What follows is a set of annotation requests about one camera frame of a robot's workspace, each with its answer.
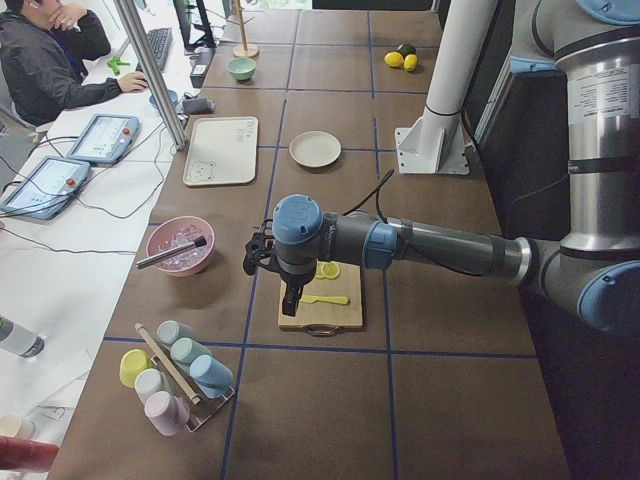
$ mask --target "label on robot arm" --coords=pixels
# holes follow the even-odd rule
[[[585,74],[567,85],[569,125],[596,117],[640,117],[640,65]]]

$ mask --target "brown tabletop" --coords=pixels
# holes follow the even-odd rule
[[[189,278],[131,270],[49,478],[568,478],[514,287],[397,262],[363,271],[362,330],[316,338],[278,328],[277,275],[242,271],[244,244],[282,197],[308,194],[341,212],[397,170],[394,130],[424,108],[441,38],[437,17],[291,10],[247,17],[247,38],[260,48],[254,77],[239,84],[226,72],[240,41],[230,24],[201,96],[216,102],[215,117],[258,118],[256,178],[189,188],[187,152],[175,156],[147,235],[175,216],[203,217],[216,231],[214,260]],[[403,42],[418,49],[413,73],[382,60]],[[309,130],[340,140],[336,163],[309,170],[293,161],[289,143]],[[481,165],[470,168],[465,177],[396,173],[382,189],[382,209],[498,234]],[[200,430],[163,437],[119,383],[118,365],[127,350],[144,348],[136,322],[155,331],[169,319],[191,325],[233,370],[237,394]]]

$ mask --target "man's hand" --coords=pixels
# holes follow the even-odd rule
[[[131,72],[118,79],[118,85],[123,92],[131,92],[147,88],[147,81],[142,72]]]
[[[49,21],[53,24],[53,28],[60,30],[71,30],[75,27],[78,20],[87,14],[86,7],[79,3],[70,3],[63,5],[49,17]]]

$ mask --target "wooden rod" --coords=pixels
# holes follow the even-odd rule
[[[200,403],[202,401],[202,397],[198,393],[196,393],[196,391],[193,388],[191,388],[191,385],[187,383],[187,381],[184,379],[182,374],[175,367],[171,359],[167,357],[167,354],[164,353],[164,351],[162,350],[162,347],[158,345],[158,343],[151,336],[151,334],[146,329],[146,327],[141,323],[136,323],[135,327],[136,327],[136,332],[138,332],[138,334],[147,343],[147,345],[149,345],[149,348],[151,349],[153,354],[156,357],[158,357],[158,359],[160,359],[160,362],[162,362],[162,365],[164,365],[164,368],[167,369],[167,372],[169,372],[169,374],[173,377],[173,379],[178,384],[178,386],[182,389],[184,394],[189,398],[189,401],[194,405],[197,405],[198,403]]]
[[[244,20],[242,19],[242,7],[240,6],[240,0],[236,0],[236,12],[238,12],[238,24],[240,25],[240,36],[242,37],[242,47],[245,53],[249,51],[247,46],[247,34],[244,31]]]

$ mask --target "white cup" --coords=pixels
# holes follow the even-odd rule
[[[189,325],[176,322],[175,320],[167,320],[162,322],[158,327],[156,336],[160,342],[167,346],[173,345],[179,338],[187,337],[192,340],[196,339],[196,332]]]
[[[136,382],[133,386],[138,398],[144,405],[151,395],[156,392],[172,393],[171,385],[167,380],[167,376],[155,368],[147,368],[138,374]]]

